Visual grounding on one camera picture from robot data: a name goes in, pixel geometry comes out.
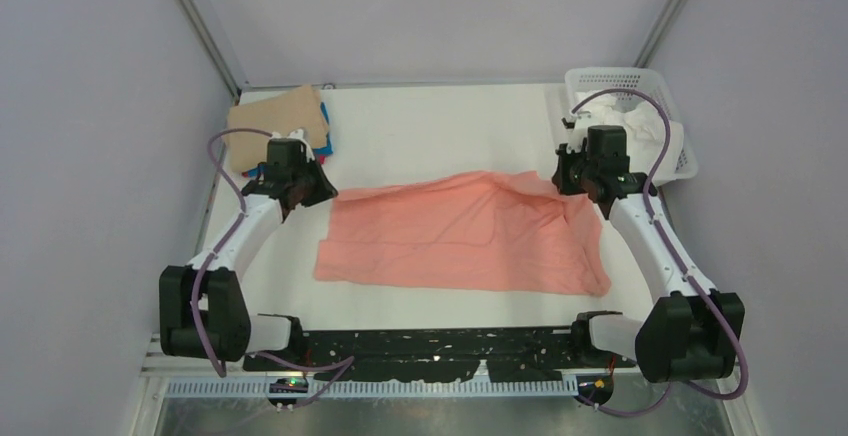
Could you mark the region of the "salmon pink t shirt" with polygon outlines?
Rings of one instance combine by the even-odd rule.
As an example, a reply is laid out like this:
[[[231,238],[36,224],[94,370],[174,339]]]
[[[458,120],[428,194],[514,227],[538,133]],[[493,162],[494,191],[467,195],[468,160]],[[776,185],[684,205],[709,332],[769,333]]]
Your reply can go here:
[[[585,196],[535,172],[476,171],[347,189],[330,211],[319,281],[601,297],[602,224]]]

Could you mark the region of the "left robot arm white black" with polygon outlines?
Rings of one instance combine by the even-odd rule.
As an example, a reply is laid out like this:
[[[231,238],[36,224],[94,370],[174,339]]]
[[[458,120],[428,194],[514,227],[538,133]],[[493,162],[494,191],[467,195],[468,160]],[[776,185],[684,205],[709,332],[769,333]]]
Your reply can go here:
[[[230,176],[237,209],[213,243],[183,266],[159,277],[160,345],[164,354],[206,359],[219,376],[226,363],[268,351],[280,368],[298,368],[307,345],[297,318],[252,314],[241,281],[267,239],[297,207],[338,194],[302,131],[272,134],[257,177],[238,186]]]

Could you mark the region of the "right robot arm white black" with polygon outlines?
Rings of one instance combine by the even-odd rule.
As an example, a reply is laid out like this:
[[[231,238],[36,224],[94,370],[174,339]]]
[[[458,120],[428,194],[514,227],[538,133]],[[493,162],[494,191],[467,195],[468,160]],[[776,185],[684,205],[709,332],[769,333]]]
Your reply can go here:
[[[584,366],[609,354],[635,362],[652,383],[723,379],[747,383],[748,361],[740,344],[745,306],[722,292],[684,249],[651,178],[630,169],[620,126],[589,128],[579,148],[556,150],[552,182],[562,195],[585,195],[619,233],[644,276],[653,307],[642,320],[618,311],[576,317],[571,353]]]

